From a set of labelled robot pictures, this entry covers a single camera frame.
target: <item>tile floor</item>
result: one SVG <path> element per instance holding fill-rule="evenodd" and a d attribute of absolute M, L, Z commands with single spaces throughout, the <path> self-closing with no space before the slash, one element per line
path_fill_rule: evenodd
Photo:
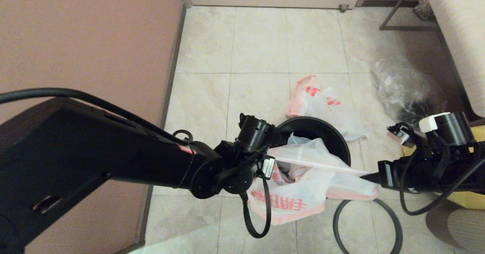
<path fill-rule="evenodd" d="M 275 125 L 295 82 L 313 73 L 333 86 L 371 128 L 368 139 L 349 143 L 352 166 L 376 171 L 377 161 L 398 159 L 399 145 L 386 137 L 393 121 L 371 83 L 369 64 L 401 54 L 433 72 L 450 65 L 435 33 L 379 31 L 389 8 L 358 8 L 343 14 L 331 9 L 193 7 L 187 11 L 166 128 L 184 128 L 196 140 L 215 147 L 234 140 L 239 113 Z M 391 23 L 420 24 L 410 9 Z M 425 216 L 402 212 L 396 192 L 380 196 L 398 214 L 404 228 L 403 254 L 463 253 L 436 239 Z M 411 208 L 433 195 L 407 195 Z M 260 240 L 244 226 L 241 200 L 222 192 L 198 200 L 186 190 L 155 187 L 147 228 L 147 245 L 134 254 L 340 253 L 332 218 L 340 201 L 326 210 L 281 226 Z M 263 221 L 253 215 L 261 230 Z M 352 202 L 341 216 L 341 234 L 350 253 L 386 254 L 394 240 L 389 216 L 372 202 Z"/>

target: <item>yellow object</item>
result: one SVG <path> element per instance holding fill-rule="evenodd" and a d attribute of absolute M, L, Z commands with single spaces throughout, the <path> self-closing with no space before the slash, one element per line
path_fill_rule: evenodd
<path fill-rule="evenodd" d="M 485 140 L 485 126 L 475 126 L 471 128 L 471 132 L 478 142 Z M 402 147 L 402 153 L 404 156 L 410 156 L 416 148 Z M 459 204 L 466 209 L 482 209 L 485 210 L 485 195 L 475 192 L 454 192 L 448 198 L 448 200 Z"/>

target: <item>white label sticker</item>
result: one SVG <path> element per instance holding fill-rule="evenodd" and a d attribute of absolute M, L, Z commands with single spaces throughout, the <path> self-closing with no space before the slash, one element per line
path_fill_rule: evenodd
<path fill-rule="evenodd" d="M 393 184 L 393 176 L 391 175 L 391 166 L 389 164 L 386 164 L 386 175 L 388 177 L 388 186 L 392 187 Z"/>

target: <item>white cap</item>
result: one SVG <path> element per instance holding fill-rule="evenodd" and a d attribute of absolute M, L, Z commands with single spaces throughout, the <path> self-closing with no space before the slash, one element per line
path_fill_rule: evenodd
<path fill-rule="evenodd" d="M 436 124 L 435 117 L 443 116 L 443 115 L 446 115 L 446 114 L 450 114 L 450 113 L 449 112 L 443 112 L 443 113 L 440 113 L 440 114 L 431 115 L 429 117 L 421 119 L 419 121 L 419 129 L 423 133 L 428 133 L 428 132 L 431 132 L 433 130 L 438 129 L 438 125 Z"/>

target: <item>baseboard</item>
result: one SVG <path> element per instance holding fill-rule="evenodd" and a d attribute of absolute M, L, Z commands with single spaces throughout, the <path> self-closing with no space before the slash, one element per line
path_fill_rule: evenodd
<path fill-rule="evenodd" d="M 149 221 L 149 212 L 151 204 L 151 196 L 153 193 L 153 185 L 148 185 L 145 193 L 145 202 L 142 207 L 142 217 L 140 218 L 140 224 L 138 228 L 137 242 L 145 242 L 145 234 L 147 233 L 147 223 Z"/>
<path fill-rule="evenodd" d="M 161 122 L 160 128 L 165 128 L 165 121 L 168 113 L 168 104 L 170 103 L 170 96 L 172 93 L 172 85 L 175 78 L 175 68 L 177 67 L 178 52 L 180 50 L 180 42 L 182 41 L 183 25 L 185 23 L 185 14 L 187 13 L 187 8 L 183 6 L 182 12 L 180 13 L 180 23 L 178 25 L 177 38 L 175 39 L 174 46 L 172 48 L 172 57 L 170 60 L 170 73 L 168 76 L 167 92 L 165 100 L 163 102 L 163 108 L 161 111 Z"/>
<path fill-rule="evenodd" d="M 124 249 L 121 249 L 119 251 L 116 251 L 113 254 L 128 254 L 128 253 L 130 253 L 132 251 L 135 251 L 136 249 L 139 249 L 140 247 L 142 247 L 144 245 L 145 245 L 145 241 L 143 240 L 142 242 L 138 242 L 138 243 L 136 243 L 134 245 L 130 245 L 127 248 L 124 248 Z"/>
<path fill-rule="evenodd" d="M 362 7 L 394 7 L 397 0 L 364 0 Z M 419 2 L 402 2 L 400 7 L 414 8 Z"/>

